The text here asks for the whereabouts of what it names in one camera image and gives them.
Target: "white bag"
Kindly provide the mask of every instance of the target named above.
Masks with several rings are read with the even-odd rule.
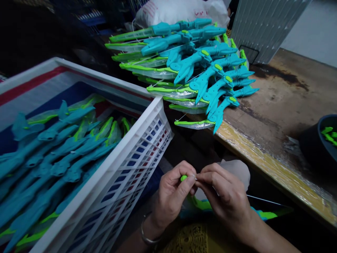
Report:
[[[165,22],[210,18],[218,27],[227,27],[229,17],[223,0],[149,0],[137,12],[135,23],[143,28]]]

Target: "wooden workbench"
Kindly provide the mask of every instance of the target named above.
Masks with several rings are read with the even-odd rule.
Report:
[[[336,179],[312,174],[288,137],[337,113],[337,69],[280,49],[270,64],[251,66],[260,90],[227,108],[216,137],[298,204],[337,228]],[[193,121],[204,116],[189,115]]]

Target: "silver bracelet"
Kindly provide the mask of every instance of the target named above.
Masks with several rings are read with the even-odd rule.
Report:
[[[140,231],[141,231],[141,239],[145,242],[146,245],[149,245],[149,246],[153,246],[155,244],[157,244],[159,241],[160,241],[160,237],[159,239],[155,240],[155,241],[152,241],[150,240],[149,238],[146,238],[145,235],[144,235],[144,231],[143,231],[143,223],[144,221],[146,220],[147,217],[149,217],[149,215],[151,214],[152,212],[149,212],[147,214],[144,215],[144,218],[143,218],[143,221],[141,222],[141,226],[140,226]]]

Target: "white plastic crate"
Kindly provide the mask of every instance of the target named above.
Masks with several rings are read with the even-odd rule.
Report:
[[[0,136],[10,131],[18,112],[29,117],[62,92],[78,86],[68,94],[72,99],[86,85],[139,119],[36,243],[34,253],[108,252],[173,137],[161,97],[60,58],[2,83]]]

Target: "crate mesh side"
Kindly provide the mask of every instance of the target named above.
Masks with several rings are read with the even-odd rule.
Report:
[[[118,168],[116,180],[94,212],[83,218],[86,221],[67,253],[97,252],[112,246],[172,139],[166,123],[167,119],[162,119],[160,114],[154,118]]]

